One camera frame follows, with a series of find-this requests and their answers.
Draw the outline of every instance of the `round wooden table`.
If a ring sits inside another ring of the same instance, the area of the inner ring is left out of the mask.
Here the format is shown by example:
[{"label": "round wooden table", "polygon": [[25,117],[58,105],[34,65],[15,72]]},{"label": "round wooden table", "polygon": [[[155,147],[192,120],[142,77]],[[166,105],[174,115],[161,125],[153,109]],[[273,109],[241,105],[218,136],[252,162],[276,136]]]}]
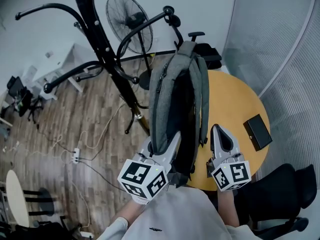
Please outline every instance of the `round wooden table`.
[{"label": "round wooden table", "polygon": [[[54,199],[51,198],[49,192],[43,187],[39,191],[23,190],[13,170],[9,170],[6,175],[5,192],[12,215],[20,226],[30,227],[29,216],[52,216],[55,212]],[[37,198],[25,197],[25,195],[33,195]],[[28,212],[26,202],[38,203],[41,211]]]},{"label": "round wooden table", "polygon": [[210,130],[214,124],[227,128],[239,143],[240,152],[249,161],[251,175],[254,175],[265,160],[269,145],[256,151],[244,122],[260,114],[270,132],[266,109],[256,93],[238,78],[224,72],[208,70],[209,75],[209,121],[207,143],[199,146],[195,160],[195,171],[188,185],[205,191],[216,191],[217,185],[212,177],[207,178],[206,163],[212,157],[210,150]]}]

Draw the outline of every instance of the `backpack zipper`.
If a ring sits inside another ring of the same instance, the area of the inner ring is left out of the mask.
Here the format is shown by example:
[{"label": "backpack zipper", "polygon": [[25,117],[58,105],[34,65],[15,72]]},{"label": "backpack zipper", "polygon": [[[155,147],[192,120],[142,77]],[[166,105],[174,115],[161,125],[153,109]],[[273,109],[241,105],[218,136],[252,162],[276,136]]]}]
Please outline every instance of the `backpack zipper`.
[{"label": "backpack zipper", "polygon": [[157,85],[157,87],[156,87],[156,92],[157,92],[157,93],[160,93],[161,86],[162,86],[162,81],[164,80],[164,78],[165,78],[166,75],[167,75],[167,68],[168,68],[168,63],[164,64],[163,72],[162,72],[162,74],[161,74],[161,76],[160,76],[158,85]]},{"label": "backpack zipper", "polygon": [[159,101],[159,96],[160,96],[160,90],[161,90],[161,86],[162,86],[162,81],[164,80],[164,78],[167,75],[167,69],[169,66],[169,63],[172,61],[172,59],[174,58],[174,56],[172,56],[169,61],[164,64],[163,67],[163,72],[160,76],[158,85],[156,86],[156,90],[155,90],[155,97],[154,97],[154,105],[153,105],[153,115],[152,115],[152,122],[153,122],[153,127],[152,127],[152,149],[154,153],[158,153],[158,147],[157,147],[157,141],[156,141],[156,118],[157,118],[157,107],[158,107],[158,101]]}]

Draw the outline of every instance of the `person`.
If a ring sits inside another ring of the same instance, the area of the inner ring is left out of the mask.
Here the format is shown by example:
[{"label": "person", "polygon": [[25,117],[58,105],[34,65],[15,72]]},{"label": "person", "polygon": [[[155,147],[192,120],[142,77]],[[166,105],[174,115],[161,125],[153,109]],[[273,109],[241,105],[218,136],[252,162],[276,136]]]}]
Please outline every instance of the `person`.
[{"label": "person", "polygon": [[196,188],[170,186],[149,204],[130,200],[98,240],[258,240],[239,224],[232,191],[218,190],[218,210]]}]

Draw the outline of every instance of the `white shirt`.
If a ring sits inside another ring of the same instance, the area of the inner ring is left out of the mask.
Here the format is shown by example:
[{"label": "white shirt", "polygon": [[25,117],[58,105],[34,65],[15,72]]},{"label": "white shirt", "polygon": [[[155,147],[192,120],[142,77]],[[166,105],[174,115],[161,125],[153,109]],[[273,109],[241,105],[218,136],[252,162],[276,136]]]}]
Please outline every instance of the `white shirt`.
[{"label": "white shirt", "polygon": [[163,190],[128,229],[120,217],[98,240],[259,240],[247,225],[226,226],[201,190]]}]

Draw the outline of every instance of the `power strip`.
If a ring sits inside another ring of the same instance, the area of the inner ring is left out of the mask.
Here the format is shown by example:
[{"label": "power strip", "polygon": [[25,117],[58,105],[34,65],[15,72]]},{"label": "power strip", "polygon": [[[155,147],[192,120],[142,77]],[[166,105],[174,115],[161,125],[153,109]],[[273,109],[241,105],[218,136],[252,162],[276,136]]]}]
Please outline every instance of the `power strip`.
[{"label": "power strip", "polygon": [[73,157],[72,157],[72,162],[74,164],[79,164],[79,157],[80,157],[80,149],[75,148],[74,153],[73,153]]},{"label": "power strip", "polygon": [[80,231],[80,235],[81,235],[83,238],[89,238],[89,239],[94,240],[94,234],[92,234],[92,233],[90,233],[90,232]]}]

